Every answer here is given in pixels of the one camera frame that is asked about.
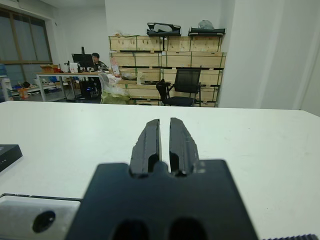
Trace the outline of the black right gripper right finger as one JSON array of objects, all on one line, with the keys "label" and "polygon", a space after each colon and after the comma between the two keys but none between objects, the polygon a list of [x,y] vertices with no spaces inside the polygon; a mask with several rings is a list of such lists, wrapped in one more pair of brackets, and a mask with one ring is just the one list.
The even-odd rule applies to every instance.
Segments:
[{"label": "black right gripper right finger", "polygon": [[197,145],[183,121],[172,117],[169,126],[171,173],[176,177],[190,175],[199,160]]}]

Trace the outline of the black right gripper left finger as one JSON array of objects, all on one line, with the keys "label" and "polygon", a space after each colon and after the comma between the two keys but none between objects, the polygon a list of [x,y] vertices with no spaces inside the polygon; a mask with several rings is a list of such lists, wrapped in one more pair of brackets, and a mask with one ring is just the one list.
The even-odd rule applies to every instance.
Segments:
[{"label": "black right gripper left finger", "polygon": [[162,160],[160,120],[146,123],[131,153],[130,174],[143,178],[154,171],[156,163]]}]

